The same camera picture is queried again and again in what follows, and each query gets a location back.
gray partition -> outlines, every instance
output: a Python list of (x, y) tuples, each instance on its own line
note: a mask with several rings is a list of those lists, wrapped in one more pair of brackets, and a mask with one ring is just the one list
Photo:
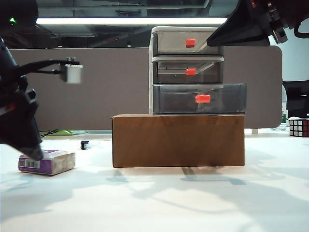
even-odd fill
[[(77, 57), (83, 83), (69, 85), (57, 76), (28, 75), (40, 104), (39, 130), (108, 130), (117, 114), (148, 113), (148, 49), (12, 50), (19, 64)], [(281, 120), (282, 57), (277, 47), (225, 49), (226, 83), (248, 84), (247, 128), (270, 128)]]

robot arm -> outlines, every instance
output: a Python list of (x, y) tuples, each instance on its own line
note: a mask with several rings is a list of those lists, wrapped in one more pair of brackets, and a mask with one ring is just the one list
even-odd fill
[(300, 33), (299, 26), (309, 18), (308, 0), (239, 0), (236, 9), (208, 39), (209, 46), (269, 46), (272, 35), (280, 44), (287, 41), (285, 28)]
[[(5, 12), (0, 14), (0, 32), (18, 28), (13, 20), (20, 21), (23, 27), (34, 25), (38, 17), (35, 0), (1, 0), (0, 9), (1, 13)], [(61, 71), (40, 70), (52, 64), (60, 64)], [(34, 119), (38, 103), (35, 91), (27, 90), (25, 74), (61, 74), (65, 82), (78, 83), (78, 72), (72, 72), (72, 69), (80, 70), (81, 67), (74, 60), (44, 60), (19, 66), (0, 37), (0, 143), (6, 143), (34, 160), (42, 159), (41, 137)]]

cardboard box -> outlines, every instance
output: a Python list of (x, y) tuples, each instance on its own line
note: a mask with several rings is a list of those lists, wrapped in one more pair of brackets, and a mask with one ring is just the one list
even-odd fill
[(244, 115), (117, 115), (114, 167), (243, 166)]

white table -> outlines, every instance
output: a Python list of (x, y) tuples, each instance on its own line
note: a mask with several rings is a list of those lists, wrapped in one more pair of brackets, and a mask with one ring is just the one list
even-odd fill
[(19, 172), (1, 145), (1, 231), (308, 232), (309, 138), (266, 132), (246, 134), (245, 167), (217, 168), (115, 169), (110, 136), (49, 136), (76, 151), (52, 177)]

transparent drawer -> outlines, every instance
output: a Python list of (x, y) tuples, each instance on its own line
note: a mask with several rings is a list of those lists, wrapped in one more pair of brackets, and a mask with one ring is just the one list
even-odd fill
[(246, 84), (153, 85), (154, 114), (243, 114)]
[(153, 83), (222, 83), (221, 56), (154, 57)]
[(222, 55), (222, 47), (207, 46), (207, 38), (217, 28), (155, 27), (152, 29), (153, 56)]

